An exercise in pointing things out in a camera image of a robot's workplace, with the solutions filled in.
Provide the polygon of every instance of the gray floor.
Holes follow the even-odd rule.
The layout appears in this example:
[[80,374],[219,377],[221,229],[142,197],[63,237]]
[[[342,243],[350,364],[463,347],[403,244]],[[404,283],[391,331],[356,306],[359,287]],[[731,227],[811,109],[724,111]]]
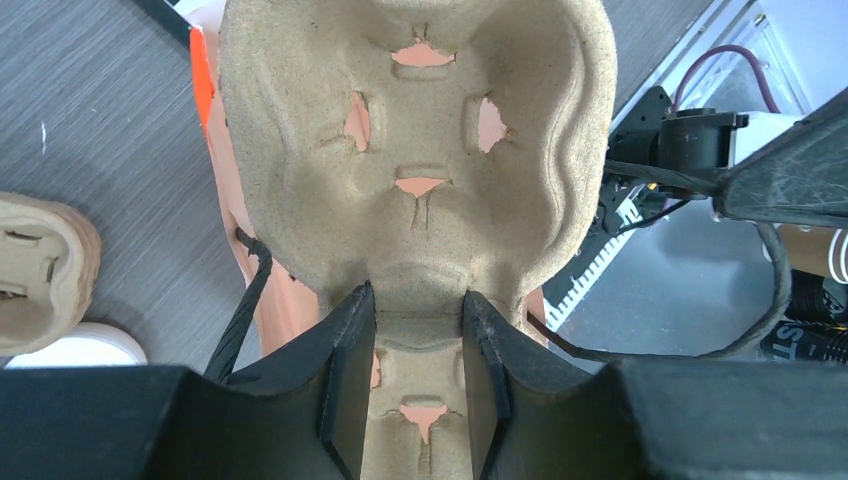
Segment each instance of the gray floor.
[[[604,2],[617,107],[710,1]],[[0,38],[0,190],[73,205],[100,230],[87,320],[129,331],[152,363],[202,368],[244,284],[187,53],[130,0],[3,0]],[[239,363],[258,352],[251,331]]]

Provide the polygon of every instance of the purple wire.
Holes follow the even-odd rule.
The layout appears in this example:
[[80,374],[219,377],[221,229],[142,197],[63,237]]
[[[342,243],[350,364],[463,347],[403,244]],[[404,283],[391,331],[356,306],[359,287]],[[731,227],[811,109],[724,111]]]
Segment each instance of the purple wire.
[[689,67],[689,70],[686,70],[686,75],[683,75],[683,80],[680,81],[680,86],[677,87],[677,93],[674,95],[674,105],[671,107],[672,112],[676,112],[680,108],[680,104],[683,101],[683,90],[686,88],[686,84],[692,80],[692,76],[695,75],[695,72],[697,72],[704,62],[706,62],[710,57],[724,52],[738,53],[745,57],[745,60],[747,60],[748,64],[751,65],[751,68],[754,69],[754,76],[757,77],[757,86],[760,88],[760,93],[763,95],[763,100],[766,102],[766,107],[769,112],[780,113],[780,108],[778,108],[777,103],[775,103],[774,96],[772,96],[771,89],[768,86],[766,74],[763,72],[763,65],[753,52],[740,45],[722,45],[711,48],[707,50],[706,53],[698,57],[698,59],[695,60],[695,63]]

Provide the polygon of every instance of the purple cable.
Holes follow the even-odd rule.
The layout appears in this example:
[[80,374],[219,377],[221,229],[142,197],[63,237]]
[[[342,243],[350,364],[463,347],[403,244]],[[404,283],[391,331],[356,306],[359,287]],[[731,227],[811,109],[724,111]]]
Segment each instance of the purple cable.
[[683,90],[686,88],[686,84],[692,80],[692,76],[695,75],[695,72],[697,72],[704,62],[706,62],[710,57],[724,52],[738,53],[745,57],[745,60],[747,60],[748,64],[751,65],[751,68],[754,69],[754,76],[757,77],[757,86],[760,87],[760,93],[763,95],[763,100],[766,102],[766,107],[769,112],[780,113],[780,108],[778,108],[777,103],[775,103],[774,96],[772,96],[771,89],[768,86],[766,74],[763,72],[763,65],[753,52],[740,45],[722,45],[711,48],[707,50],[706,53],[698,57],[698,59],[695,60],[695,63],[689,67],[689,70],[686,70],[686,75],[683,75],[683,80],[680,81],[680,86],[677,87],[677,93],[674,95],[674,105],[671,107],[672,112],[676,112],[680,108],[680,103],[683,101]]

